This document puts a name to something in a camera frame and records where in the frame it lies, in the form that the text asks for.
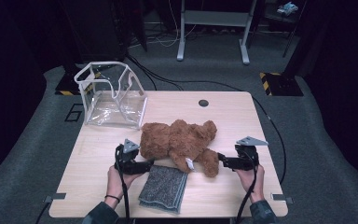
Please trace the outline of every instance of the folded fabric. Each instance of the folded fabric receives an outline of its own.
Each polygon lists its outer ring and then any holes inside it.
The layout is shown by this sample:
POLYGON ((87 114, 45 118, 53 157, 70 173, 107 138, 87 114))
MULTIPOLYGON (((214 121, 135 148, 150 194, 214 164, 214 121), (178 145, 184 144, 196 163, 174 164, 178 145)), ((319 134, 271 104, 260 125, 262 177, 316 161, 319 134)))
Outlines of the folded fabric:
POLYGON ((179 169, 153 165, 139 195, 141 206, 180 213, 187 174, 179 169))

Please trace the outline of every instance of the wrist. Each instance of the wrist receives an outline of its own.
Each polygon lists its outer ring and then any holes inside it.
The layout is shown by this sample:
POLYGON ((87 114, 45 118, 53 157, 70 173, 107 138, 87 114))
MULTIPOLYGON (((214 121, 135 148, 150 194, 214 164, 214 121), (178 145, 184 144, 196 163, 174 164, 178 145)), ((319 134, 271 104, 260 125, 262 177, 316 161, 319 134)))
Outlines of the wrist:
POLYGON ((249 197, 251 199, 251 203, 257 203, 259 201, 264 201, 266 200, 264 198, 263 194, 257 194, 257 193, 251 193, 251 196, 249 197))
POLYGON ((106 203, 112 209, 115 209, 117 205, 120 203, 122 197, 117 197, 114 195, 106 195, 104 198, 104 203, 106 203))

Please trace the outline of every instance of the black sleeve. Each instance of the black sleeve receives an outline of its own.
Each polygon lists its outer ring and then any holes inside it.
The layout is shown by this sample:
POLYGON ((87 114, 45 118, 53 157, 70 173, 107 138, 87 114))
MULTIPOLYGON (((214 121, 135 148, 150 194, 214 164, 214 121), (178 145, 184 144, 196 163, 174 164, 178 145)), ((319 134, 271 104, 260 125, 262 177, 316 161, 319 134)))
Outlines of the black sleeve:
POLYGON ((254 224, 280 223, 266 200, 252 203, 251 214, 254 224))
POLYGON ((106 203, 100 202, 83 219, 83 224, 116 223, 118 214, 106 203))

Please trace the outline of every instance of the black cable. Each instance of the black cable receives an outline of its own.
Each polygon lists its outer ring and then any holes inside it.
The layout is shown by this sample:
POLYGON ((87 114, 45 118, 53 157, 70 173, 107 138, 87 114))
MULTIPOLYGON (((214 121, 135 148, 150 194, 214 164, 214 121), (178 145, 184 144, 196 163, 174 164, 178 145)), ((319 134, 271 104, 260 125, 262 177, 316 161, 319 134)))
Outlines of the black cable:
POLYGON ((251 196, 251 193, 255 189, 255 181, 257 180, 257 170, 255 169, 255 163, 253 162, 252 158, 246 152, 245 152, 245 154, 246 154, 246 156, 249 158, 249 160, 252 163, 255 178, 252 181, 252 184, 249 187, 248 191, 246 192, 245 197, 243 197, 240 209, 238 210, 237 219, 235 220, 236 224, 240 224, 240 222, 241 222, 241 215, 242 215, 243 207, 246 205, 246 202, 248 201, 249 197, 251 196))
POLYGON ((183 88, 181 86, 179 86, 178 84, 174 83, 173 81, 170 81, 168 80, 167 78, 164 78, 164 77, 160 77, 158 76, 157 74, 151 72, 150 70, 148 70, 146 67, 144 67, 143 65, 141 65, 138 60, 136 60, 134 57, 130 56, 129 53, 126 54, 126 57, 132 61, 135 65, 137 65, 146 75, 147 77, 149 77, 149 79, 153 82, 153 85, 154 85, 154 88, 155 88, 155 91, 157 90, 157 87, 156 87, 156 83, 153 81, 153 78, 157 79, 157 80, 160 80, 160 81, 163 81, 163 82, 167 82, 167 83, 170 83, 172 84, 173 86, 175 86, 179 91, 182 91, 183 88))
POLYGON ((120 179, 121 179, 121 186, 123 188, 123 195, 124 195, 124 205, 126 207, 126 219, 127 219, 127 223, 130 223, 130 205, 129 205, 129 195, 128 195, 128 188, 126 183, 124 182, 124 177, 123 177, 123 172, 120 169, 120 165, 118 164, 119 160, 117 159, 117 154, 119 153, 119 151, 116 151, 115 154, 115 160, 116 160, 116 167, 118 170, 118 174, 120 175, 120 179))
POLYGON ((38 224, 39 221, 40 221, 40 218, 42 217, 43 213, 45 212, 45 210, 48 208, 48 206, 50 205, 50 203, 46 203, 45 206, 43 207, 42 211, 40 212, 39 214, 39 217, 37 217, 37 220, 36 220, 36 223, 35 224, 38 224))
MULTIPOLYGON (((130 56, 129 53, 127 53, 127 57, 133 62, 135 63, 137 66, 139 66, 143 71, 147 71, 147 76, 148 74, 151 75, 151 77, 154 77, 158 80, 162 80, 162 81, 165 81, 165 82, 169 82, 173 85, 176 86, 176 84, 174 84, 175 82, 179 82, 179 83, 199 83, 199 82, 202 82, 202 83, 212 83, 212 84, 217 84, 217 85, 221 85, 221 86, 225 86, 225 87, 228 87, 228 88, 231 88, 232 90, 235 90, 235 91, 244 91, 244 90, 241 90, 239 88, 236 88, 236 87, 233 87, 233 86, 230 86, 228 84, 225 84, 225 83, 221 83, 221 82, 216 82, 216 81, 210 81, 210 80, 172 80, 172 79, 167 79, 165 77, 161 77, 153 72, 151 72, 150 70, 148 70, 147 68, 145 68, 143 65, 141 65, 138 60, 136 60, 134 57, 130 56)), ((278 128, 276 127, 275 123, 272 121, 271 117, 267 114, 266 110, 264 109, 264 107, 260 104, 260 102, 258 102, 257 99, 254 98, 254 96, 252 96, 252 99, 257 102, 257 104, 259 105, 259 107, 261 108, 261 110, 263 111, 263 113, 266 115, 266 117, 269 119, 269 121, 271 122, 272 124, 272 127, 275 129, 276 133, 278 134, 280 140, 281 140, 281 144, 282 144, 282 151, 283 151, 283 172, 282 172, 282 177, 280 179, 280 184, 283 183, 283 180, 286 176, 286 148, 284 146, 284 143, 283 143, 283 139, 282 139, 282 136, 281 136, 281 133, 279 132, 278 128)))

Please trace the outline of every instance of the wooden table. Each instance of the wooden table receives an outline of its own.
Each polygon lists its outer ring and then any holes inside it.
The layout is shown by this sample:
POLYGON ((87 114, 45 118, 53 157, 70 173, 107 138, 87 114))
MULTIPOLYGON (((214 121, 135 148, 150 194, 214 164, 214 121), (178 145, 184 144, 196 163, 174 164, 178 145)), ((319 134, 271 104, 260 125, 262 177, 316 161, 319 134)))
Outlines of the wooden table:
MULTIPOLYGON (((176 119, 202 124, 212 120, 217 127, 215 139, 209 148, 227 157, 237 157, 234 145, 237 140, 252 136, 265 140, 252 96, 238 91, 148 91, 143 123, 171 124, 176 119), (199 100, 207 100, 202 107, 199 100)), ((49 214, 52 217, 84 217, 95 205, 103 201, 106 193, 107 171, 115 162, 115 149, 125 138, 140 143, 141 131, 123 128, 83 125, 76 140, 57 193, 65 193, 64 200, 54 200, 49 214)), ((265 197, 278 217, 288 212, 285 202, 273 201, 270 194, 282 194, 272 163, 269 148, 256 147, 260 163, 265 167, 265 197)), ((138 155, 137 161, 145 159, 138 155)), ((156 165, 174 167, 170 159, 155 161, 156 165)), ((219 164, 219 174, 208 178, 202 167, 195 164, 196 172, 188 175, 179 215, 139 205, 138 196, 148 173, 136 179, 129 189, 131 217, 235 217, 245 191, 236 173, 219 164)), ((243 216, 250 216, 250 202, 243 216)), ((125 216, 124 203, 117 213, 125 216)))

